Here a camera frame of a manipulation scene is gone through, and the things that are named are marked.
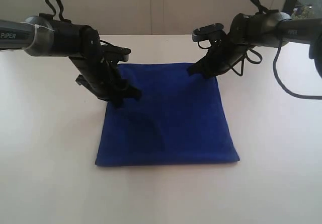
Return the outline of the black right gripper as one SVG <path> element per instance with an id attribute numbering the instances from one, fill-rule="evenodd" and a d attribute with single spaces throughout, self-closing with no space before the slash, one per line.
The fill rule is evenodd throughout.
<path id="1" fill-rule="evenodd" d="M 203 58 L 189 66 L 187 73 L 189 76 L 201 74 L 205 79 L 220 76 L 241 61 L 249 49 L 251 46 L 235 44 L 227 35 L 216 46 L 213 45 Z"/>

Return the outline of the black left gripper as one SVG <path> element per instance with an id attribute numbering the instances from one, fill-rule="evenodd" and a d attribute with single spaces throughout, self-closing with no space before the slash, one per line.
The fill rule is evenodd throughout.
<path id="1" fill-rule="evenodd" d="M 80 72 L 76 82 L 98 99 L 111 103 L 115 108 L 123 105 L 124 98 L 136 101 L 141 99 L 141 90 L 121 77 L 117 65 L 108 63 L 101 46 L 69 59 Z"/>

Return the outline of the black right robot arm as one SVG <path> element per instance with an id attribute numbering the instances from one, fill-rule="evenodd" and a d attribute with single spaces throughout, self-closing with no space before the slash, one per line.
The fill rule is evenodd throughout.
<path id="1" fill-rule="evenodd" d="M 309 58 L 321 73 L 321 19 L 293 20 L 287 13 L 237 14 L 228 33 L 221 23 L 197 28 L 193 42 L 208 40 L 204 57 L 188 67 L 189 75 L 201 74 L 209 79 L 225 74 L 247 57 L 254 47 L 278 48 L 289 42 L 308 44 Z"/>

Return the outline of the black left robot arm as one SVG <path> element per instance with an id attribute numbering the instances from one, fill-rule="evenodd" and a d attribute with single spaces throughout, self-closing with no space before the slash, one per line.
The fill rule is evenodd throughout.
<path id="1" fill-rule="evenodd" d="M 139 100 L 142 93 L 123 79 L 119 62 L 131 50 L 100 39 L 97 30 L 54 20 L 52 15 L 30 16 L 22 22 L 1 20 L 1 50 L 23 50 L 34 57 L 68 57 L 78 69 L 76 83 L 98 99 L 120 107 L 124 99 Z"/>

